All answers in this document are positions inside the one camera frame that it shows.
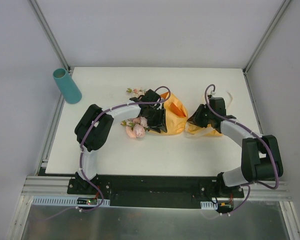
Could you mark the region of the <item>pink artificial flower bouquet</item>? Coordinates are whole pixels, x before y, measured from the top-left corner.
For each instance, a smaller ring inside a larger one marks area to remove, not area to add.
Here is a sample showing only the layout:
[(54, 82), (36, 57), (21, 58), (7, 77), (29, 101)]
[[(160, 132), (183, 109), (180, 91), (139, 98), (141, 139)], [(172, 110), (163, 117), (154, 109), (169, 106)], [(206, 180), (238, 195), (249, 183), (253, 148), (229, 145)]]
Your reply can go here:
[[(127, 88), (126, 92), (132, 97), (139, 98), (147, 90), (142, 88)], [(133, 139), (143, 138), (146, 135), (146, 131), (149, 130), (148, 120), (143, 116), (123, 120), (120, 125), (125, 127), (126, 134)]]

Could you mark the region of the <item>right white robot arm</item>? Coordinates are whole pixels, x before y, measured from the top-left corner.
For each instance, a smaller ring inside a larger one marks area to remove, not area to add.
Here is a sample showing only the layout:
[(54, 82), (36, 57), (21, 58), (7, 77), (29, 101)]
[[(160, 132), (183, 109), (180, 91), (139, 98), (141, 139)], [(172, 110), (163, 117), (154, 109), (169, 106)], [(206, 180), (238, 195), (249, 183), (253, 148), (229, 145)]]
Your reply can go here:
[(199, 128), (211, 127), (241, 147), (240, 166), (217, 175), (210, 191), (212, 197), (228, 197), (240, 186), (251, 183), (278, 188), (284, 168), (277, 138), (255, 133), (228, 115), (222, 97), (209, 95), (208, 102), (200, 104), (187, 123)]

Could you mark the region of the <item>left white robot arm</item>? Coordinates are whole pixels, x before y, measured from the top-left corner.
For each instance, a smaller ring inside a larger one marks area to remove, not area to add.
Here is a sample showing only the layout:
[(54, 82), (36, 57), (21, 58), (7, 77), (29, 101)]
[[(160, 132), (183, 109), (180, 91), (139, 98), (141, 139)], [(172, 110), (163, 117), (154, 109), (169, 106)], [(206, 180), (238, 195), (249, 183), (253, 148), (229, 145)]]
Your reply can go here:
[(157, 90), (149, 89), (138, 97), (131, 97), (126, 103), (103, 109), (96, 104), (88, 107), (74, 133), (79, 143), (79, 168), (75, 173), (78, 188), (84, 194), (92, 194), (97, 185), (93, 178), (97, 176), (96, 154), (106, 143), (110, 130), (116, 120), (122, 122), (128, 119), (144, 118), (147, 131), (157, 133), (167, 132), (166, 109), (164, 103), (171, 97), (171, 91), (166, 86), (167, 96), (163, 97)]

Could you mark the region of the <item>cream ribbon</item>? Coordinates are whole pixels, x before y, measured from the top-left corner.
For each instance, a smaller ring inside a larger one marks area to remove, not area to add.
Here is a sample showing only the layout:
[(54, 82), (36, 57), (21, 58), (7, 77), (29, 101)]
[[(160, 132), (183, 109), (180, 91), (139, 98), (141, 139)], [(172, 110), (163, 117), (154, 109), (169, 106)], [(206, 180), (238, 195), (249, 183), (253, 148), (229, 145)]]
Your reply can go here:
[(201, 103), (195, 112), (187, 119), (185, 131), (192, 137), (222, 137), (221, 123), (223, 118), (215, 115), (209, 107), (218, 115), (232, 119), (233, 115), (227, 115), (226, 103), (223, 97), (215, 97), (214, 91), (206, 95), (207, 102)]

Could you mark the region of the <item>orange wrapping paper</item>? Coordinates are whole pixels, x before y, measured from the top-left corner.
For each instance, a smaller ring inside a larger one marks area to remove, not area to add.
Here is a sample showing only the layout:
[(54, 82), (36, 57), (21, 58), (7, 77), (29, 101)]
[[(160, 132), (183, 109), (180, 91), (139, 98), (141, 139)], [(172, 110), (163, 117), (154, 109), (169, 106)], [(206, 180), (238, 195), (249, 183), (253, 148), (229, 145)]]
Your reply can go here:
[(185, 133), (185, 136), (188, 138), (223, 136), (222, 133), (219, 133), (217, 130), (212, 128), (210, 124), (207, 128), (201, 128), (188, 123), (188, 111), (183, 103), (173, 93), (171, 93), (170, 98), (163, 103), (163, 106), (166, 109), (167, 133), (157, 133), (152, 130), (150, 131), (151, 133), (162, 136), (172, 136)]

